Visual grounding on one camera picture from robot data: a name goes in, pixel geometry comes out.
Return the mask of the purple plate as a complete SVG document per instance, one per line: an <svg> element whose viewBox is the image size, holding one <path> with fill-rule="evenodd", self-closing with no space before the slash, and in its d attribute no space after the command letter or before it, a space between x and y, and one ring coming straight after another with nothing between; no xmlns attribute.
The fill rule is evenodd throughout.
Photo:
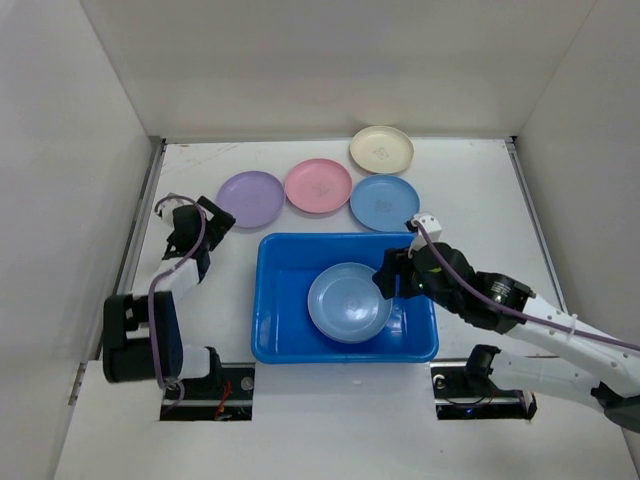
<svg viewBox="0 0 640 480"><path fill-rule="evenodd" d="M282 182L264 171L244 171L227 179L219 188L215 203L244 229L263 227L282 212L286 194Z"/></svg>

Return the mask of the pink plate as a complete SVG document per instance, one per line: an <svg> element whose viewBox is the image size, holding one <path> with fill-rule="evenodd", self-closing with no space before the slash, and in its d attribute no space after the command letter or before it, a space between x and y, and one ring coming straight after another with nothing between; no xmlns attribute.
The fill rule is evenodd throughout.
<svg viewBox="0 0 640 480"><path fill-rule="evenodd" d="M314 158L293 167L285 178L284 187L288 200L298 209L326 214L349 200L353 181L342 164Z"/></svg>

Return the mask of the cream plate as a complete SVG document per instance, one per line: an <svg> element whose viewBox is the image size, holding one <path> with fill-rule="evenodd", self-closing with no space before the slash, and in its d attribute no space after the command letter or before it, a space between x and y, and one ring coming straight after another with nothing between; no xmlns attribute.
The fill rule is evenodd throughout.
<svg viewBox="0 0 640 480"><path fill-rule="evenodd" d="M370 126L354 135L349 152L354 162L375 174L396 174L406 170L415 155L411 139L389 126Z"/></svg>

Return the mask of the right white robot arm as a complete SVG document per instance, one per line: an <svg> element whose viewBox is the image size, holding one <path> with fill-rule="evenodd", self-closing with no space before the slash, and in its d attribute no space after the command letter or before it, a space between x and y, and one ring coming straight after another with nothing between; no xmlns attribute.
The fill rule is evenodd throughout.
<svg viewBox="0 0 640 480"><path fill-rule="evenodd" d="M542 393L587 406L639 430L639 350L557 309L504 274L476 271L445 243L385 251L374 284L386 299L424 296L465 323L543 350L518 356L477 345L463 381L477 396L497 390Z"/></svg>

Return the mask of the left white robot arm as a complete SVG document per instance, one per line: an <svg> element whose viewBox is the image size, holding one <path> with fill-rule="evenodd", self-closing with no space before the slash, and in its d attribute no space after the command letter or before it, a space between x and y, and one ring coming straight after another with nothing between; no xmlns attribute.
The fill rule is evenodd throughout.
<svg viewBox="0 0 640 480"><path fill-rule="evenodd" d="M169 222L160 267L138 289L108 297L103 306L102 365L110 383L154 380L162 390L211 396L225 381L213 347L184 343L178 321L179 300L204 280L211 252L235 218L208 198L167 195L154 207Z"/></svg>

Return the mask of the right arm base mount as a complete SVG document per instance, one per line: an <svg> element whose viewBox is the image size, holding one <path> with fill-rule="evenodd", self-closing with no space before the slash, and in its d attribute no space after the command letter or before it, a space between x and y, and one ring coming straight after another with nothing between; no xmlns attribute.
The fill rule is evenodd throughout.
<svg viewBox="0 0 640 480"><path fill-rule="evenodd" d="M464 361L430 364L436 415L439 420L525 420L537 413L533 393L501 390L491 384L473 386Z"/></svg>

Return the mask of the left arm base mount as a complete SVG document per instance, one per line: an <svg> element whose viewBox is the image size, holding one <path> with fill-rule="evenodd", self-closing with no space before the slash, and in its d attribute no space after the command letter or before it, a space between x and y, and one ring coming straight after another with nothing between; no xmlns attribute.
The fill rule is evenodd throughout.
<svg viewBox="0 0 640 480"><path fill-rule="evenodd" d="M165 422L250 421L253 412L254 363L227 363L219 384L202 379L182 381L182 389L168 388L159 420Z"/></svg>

